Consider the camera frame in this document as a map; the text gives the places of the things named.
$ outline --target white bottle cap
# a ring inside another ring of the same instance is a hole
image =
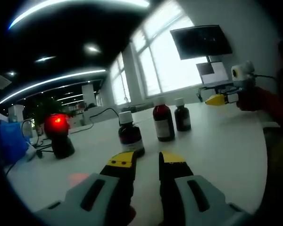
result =
[[[176,107],[184,106],[184,99],[183,98],[175,99],[175,105]]]
[[[155,106],[164,105],[165,103],[166,103],[166,102],[165,102],[165,97],[164,97],[164,96],[157,97],[157,98],[154,100],[154,105],[155,105]]]
[[[121,112],[119,115],[119,122],[121,124],[131,123],[133,122],[131,112]]]

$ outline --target pillar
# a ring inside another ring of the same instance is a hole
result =
[[[94,90],[92,84],[82,86],[83,99],[86,106],[88,106],[91,103],[94,103],[96,105],[96,100],[93,91]]]
[[[23,105],[13,105],[8,109],[8,119],[11,122],[23,121]]]

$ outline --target white table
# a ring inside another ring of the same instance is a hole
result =
[[[158,153],[162,150],[181,155],[195,175],[202,175],[225,194],[227,202],[249,213],[254,213],[261,203],[267,155],[256,113],[241,112],[235,105],[186,106],[192,131],[177,132],[174,142],[157,140],[152,109],[133,114],[141,129],[146,154],[137,162],[131,202],[137,215],[130,225],[158,225],[163,219],[158,180]],[[20,161],[8,178],[32,211],[64,200],[74,178],[100,172],[113,155],[121,152],[118,127],[118,120],[111,119],[72,134],[69,137],[76,150],[73,156],[56,160],[51,153],[44,153],[43,159]]]

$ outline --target monitor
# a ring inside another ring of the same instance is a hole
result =
[[[230,82],[222,62],[196,64],[202,84],[206,87]]]
[[[219,25],[188,27],[171,34],[182,60],[232,53]]]

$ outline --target blue cloth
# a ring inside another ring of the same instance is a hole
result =
[[[22,136],[19,122],[0,122],[0,158],[6,164],[13,164],[21,159],[28,149],[28,144]]]

